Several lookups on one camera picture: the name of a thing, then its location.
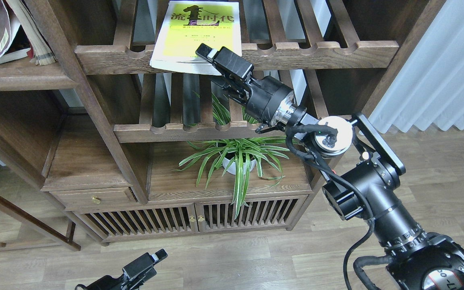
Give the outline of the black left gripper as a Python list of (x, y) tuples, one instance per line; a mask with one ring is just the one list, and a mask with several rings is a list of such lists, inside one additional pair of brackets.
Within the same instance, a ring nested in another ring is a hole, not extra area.
[(89, 285), (83, 285), (83, 290), (139, 290), (146, 281), (157, 275), (154, 266), (167, 256), (164, 249), (152, 255), (147, 252), (124, 266), (120, 277), (105, 275)]

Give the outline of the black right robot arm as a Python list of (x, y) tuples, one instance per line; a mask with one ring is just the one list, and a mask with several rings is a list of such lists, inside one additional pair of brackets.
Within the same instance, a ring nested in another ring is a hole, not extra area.
[(363, 114), (317, 119), (293, 103), (291, 88), (273, 77), (256, 79), (253, 65), (228, 48), (201, 44), (196, 54), (217, 69), (213, 81), (228, 97), (261, 123), (257, 133), (284, 131), (289, 150), (322, 173), (323, 193), (343, 220), (366, 220), (367, 234), (347, 251), (343, 265), (375, 234), (385, 255), (353, 262), (368, 290), (377, 286), (363, 270), (367, 265), (385, 265), (402, 290), (464, 290), (464, 249), (411, 217), (394, 193), (405, 166)]

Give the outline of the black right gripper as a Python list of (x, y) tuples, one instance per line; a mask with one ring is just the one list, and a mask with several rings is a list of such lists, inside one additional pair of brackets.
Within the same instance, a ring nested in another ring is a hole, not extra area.
[(273, 77), (251, 77), (253, 64), (225, 46), (217, 50), (202, 43), (195, 53), (224, 76), (212, 76), (212, 81), (228, 98), (244, 106), (247, 114), (261, 123), (288, 123), (295, 112), (293, 89)]

